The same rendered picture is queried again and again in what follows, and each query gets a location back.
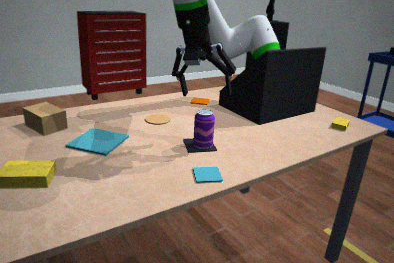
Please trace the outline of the purple drink can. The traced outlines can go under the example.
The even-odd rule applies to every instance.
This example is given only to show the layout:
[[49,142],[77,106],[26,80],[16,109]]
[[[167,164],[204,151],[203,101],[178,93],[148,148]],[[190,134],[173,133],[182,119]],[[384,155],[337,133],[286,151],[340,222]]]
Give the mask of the purple drink can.
[[194,119],[193,144],[199,149],[213,146],[215,116],[212,110],[200,109]]

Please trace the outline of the teal flat rectangular slab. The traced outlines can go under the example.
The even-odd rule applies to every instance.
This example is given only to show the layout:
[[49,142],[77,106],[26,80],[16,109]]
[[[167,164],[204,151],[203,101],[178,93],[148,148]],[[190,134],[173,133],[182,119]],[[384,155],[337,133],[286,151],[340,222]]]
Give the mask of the teal flat rectangular slab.
[[128,134],[91,128],[66,144],[65,147],[107,156],[128,138]]

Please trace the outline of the flat light blue square pad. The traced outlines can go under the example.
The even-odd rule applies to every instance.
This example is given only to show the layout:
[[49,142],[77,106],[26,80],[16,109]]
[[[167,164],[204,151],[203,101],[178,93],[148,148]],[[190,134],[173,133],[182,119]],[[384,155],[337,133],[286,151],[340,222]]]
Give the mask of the flat light blue square pad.
[[196,183],[223,182],[218,166],[193,167]]

